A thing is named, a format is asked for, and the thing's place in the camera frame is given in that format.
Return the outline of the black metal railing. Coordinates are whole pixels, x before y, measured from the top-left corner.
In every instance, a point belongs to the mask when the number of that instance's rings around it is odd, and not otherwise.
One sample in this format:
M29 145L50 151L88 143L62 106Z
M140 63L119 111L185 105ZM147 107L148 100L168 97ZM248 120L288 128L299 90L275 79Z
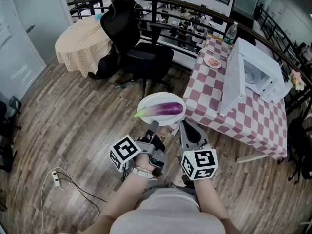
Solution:
M74 18L80 18L87 17L88 15L83 15L81 12L84 10L89 10L91 15L95 15L95 4L103 5L105 1L114 1L114 0L75 0L72 2L67 3L68 6L74 6L74 8L70 9L70 14ZM230 24L234 23L234 20L230 17L227 17L221 13L215 12L213 10L210 10L208 8L198 6L195 4L187 3L180 0L135 0L135 1L147 1L151 3L150 9L144 9L144 8L137 8L135 7L135 11L140 12L148 12L148 14L151 14L151 19L144 19L143 17L138 17L136 20L140 22L146 22L149 23L150 26L154 23L160 24L160 22L157 21L157 16L162 15L169 18L179 19L191 22L194 25L202 26L206 29L213 30L214 32L217 32L219 35L221 35L224 39L226 33L224 33L222 30L218 30L216 28L213 28L212 26L207 25L206 23L201 23L196 20L187 19L182 16L174 15L171 13L165 13L158 11L158 3L161 4L169 4L173 7L183 7L186 9L189 9L191 11L195 11L199 14L203 14L205 16L211 16L212 19L217 19L217 22L224 22L226 23L226 30L230 27ZM260 33L257 33L256 31L252 30L251 28L247 27L244 24L238 23L238 37L242 37L246 41L249 40L257 40L263 45L265 45L267 48L269 48L270 51L273 53L273 57L276 57L276 61L279 64L282 64L282 74L284 78L288 78L288 75L291 73L291 70L295 70L301 74L301 78L303 82L305 83L304 89L300 90L299 92L296 92L295 94L292 94L290 92L289 96L286 96L289 98L289 100L286 101L286 113L289 114L296 108L300 107L300 105L309 99L309 102L312 101L312 78L309 73L309 69L306 67L305 62L303 61L302 57L300 56L299 52L295 48L294 44L290 41L290 39L287 37L287 35L282 32L282 29L278 24L275 23L275 21L272 19L271 16L268 15L265 11L262 9L259 12L259 20L260 20L260 32L264 29L264 37L260 35Z

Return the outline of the person's right forearm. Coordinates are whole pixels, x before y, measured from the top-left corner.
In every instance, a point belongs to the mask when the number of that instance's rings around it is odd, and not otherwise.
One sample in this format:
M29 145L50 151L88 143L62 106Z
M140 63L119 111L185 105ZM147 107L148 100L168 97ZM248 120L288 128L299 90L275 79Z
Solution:
M193 182L197 199L202 212L214 215L224 226L226 234L241 234L231 222L229 214L210 179Z

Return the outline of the pale wrist watch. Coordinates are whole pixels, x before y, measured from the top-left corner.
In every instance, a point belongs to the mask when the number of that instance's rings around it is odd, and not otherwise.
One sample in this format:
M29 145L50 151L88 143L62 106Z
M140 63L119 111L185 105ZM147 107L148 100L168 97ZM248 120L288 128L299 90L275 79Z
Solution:
M140 177L147 178L147 179L152 179L154 177L152 173L140 170L136 167L132 167L131 172L140 176Z

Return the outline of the black mesh chair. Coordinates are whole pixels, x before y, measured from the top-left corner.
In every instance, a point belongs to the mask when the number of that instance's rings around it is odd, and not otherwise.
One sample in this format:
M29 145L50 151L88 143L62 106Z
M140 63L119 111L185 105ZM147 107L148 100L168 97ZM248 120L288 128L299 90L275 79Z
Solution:
M0 169L9 173L12 171L13 162L17 155L17 152L13 153L11 147L14 145L12 132L14 129L21 130L22 127L15 124L14 117L6 118L6 113L7 106L3 101L0 101L0 137L7 139L7 142L4 145L1 145L0 141L0 157L2 157Z

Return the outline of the red checkered tablecloth table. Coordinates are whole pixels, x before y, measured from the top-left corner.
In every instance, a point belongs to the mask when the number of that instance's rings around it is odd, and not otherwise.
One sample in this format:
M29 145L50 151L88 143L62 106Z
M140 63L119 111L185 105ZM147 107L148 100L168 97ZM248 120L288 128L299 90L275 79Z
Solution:
M246 102L232 109L226 116L219 114L227 53L221 47L222 39L209 34L197 56L183 101L185 117L257 149L261 157L281 160L287 156L287 120L283 100L265 103L260 96L247 89ZM219 69L205 64L205 55L221 62Z

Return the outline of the white microwave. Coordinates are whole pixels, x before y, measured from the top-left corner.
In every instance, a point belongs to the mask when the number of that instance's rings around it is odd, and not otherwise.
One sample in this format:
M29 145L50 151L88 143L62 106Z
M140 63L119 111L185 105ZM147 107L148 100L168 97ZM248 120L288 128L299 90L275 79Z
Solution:
M252 90L266 103L279 103L283 99L285 82L278 63L266 53L238 38L228 59L222 100L221 116L238 107Z

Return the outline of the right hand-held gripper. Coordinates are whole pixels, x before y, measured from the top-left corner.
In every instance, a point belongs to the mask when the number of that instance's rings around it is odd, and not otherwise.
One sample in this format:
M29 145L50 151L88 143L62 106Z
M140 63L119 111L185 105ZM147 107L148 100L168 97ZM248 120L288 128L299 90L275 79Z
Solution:
M196 123L182 120L180 125L183 173L191 181L211 178L218 169L216 149L211 148L205 131Z

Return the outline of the small plate with sliced food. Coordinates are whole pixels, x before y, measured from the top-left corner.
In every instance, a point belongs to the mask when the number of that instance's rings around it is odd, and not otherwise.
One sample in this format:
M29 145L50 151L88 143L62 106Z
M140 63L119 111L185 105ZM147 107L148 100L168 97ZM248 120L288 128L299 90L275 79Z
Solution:
M203 58L206 65L213 69L219 69L221 67L221 62L214 56L205 55Z

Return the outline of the person's grey shirt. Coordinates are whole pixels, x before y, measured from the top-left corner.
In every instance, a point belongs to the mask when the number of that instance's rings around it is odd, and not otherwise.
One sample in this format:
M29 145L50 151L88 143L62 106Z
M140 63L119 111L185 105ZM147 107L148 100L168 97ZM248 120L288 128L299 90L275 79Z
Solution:
M196 198L178 188L152 189L121 215L110 234L225 234L221 221L202 213Z

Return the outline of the pink flower bouquet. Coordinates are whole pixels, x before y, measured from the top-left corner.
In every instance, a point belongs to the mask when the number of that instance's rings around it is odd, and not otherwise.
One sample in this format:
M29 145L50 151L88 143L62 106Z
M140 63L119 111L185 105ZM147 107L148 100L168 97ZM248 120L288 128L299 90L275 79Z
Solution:
M301 73L295 71L294 69L291 70L290 74L288 75L289 80L291 81L293 88L297 91L303 91L306 84L302 80Z

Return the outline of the round table with yellow cloth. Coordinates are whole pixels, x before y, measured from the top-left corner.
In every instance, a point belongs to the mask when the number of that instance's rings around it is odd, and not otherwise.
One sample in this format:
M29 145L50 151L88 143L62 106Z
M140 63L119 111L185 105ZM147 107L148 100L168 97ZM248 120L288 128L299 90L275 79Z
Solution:
M83 77L95 74L100 59L110 53L113 42L101 27L100 16L79 19L56 41L57 60L68 71L79 71Z

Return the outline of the person's left forearm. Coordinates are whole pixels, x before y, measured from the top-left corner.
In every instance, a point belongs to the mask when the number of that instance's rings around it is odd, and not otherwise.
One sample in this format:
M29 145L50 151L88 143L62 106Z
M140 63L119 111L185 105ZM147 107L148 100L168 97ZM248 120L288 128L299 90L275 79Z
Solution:
M82 234L109 234L113 223L123 214L134 209L149 179L130 173L118 191L109 199L96 221Z

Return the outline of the clear plastic water bottle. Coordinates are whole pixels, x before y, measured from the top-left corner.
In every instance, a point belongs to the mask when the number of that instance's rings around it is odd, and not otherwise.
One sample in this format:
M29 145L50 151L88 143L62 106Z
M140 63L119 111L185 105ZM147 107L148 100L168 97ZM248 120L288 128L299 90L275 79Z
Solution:
M224 37L224 43L227 45L232 45L233 41L236 38L237 31L238 31L238 23L235 21L227 30L226 35Z

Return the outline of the white oval plate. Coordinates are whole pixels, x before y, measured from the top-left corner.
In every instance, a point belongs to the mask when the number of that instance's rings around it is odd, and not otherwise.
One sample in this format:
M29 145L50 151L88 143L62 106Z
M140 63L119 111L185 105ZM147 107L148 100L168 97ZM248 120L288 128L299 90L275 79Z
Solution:
M151 117L140 117L145 123L151 124L152 121L159 122L159 126L168 126L178 122L185 114L186 108L184 101L177 95L168 92L158 92L145 97L138 105L137 112L141 109L151 107L153 105L178 102L183 105L183 112L178 115L171 116L151 116Z

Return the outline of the purple eggplant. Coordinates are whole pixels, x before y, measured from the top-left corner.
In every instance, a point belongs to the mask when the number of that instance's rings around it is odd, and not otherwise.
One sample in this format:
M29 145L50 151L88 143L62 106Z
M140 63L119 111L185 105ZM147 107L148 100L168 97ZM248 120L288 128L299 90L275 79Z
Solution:
M183 112L183 105L178 102L169 102L153 105L139 110L134 117L171 116Z

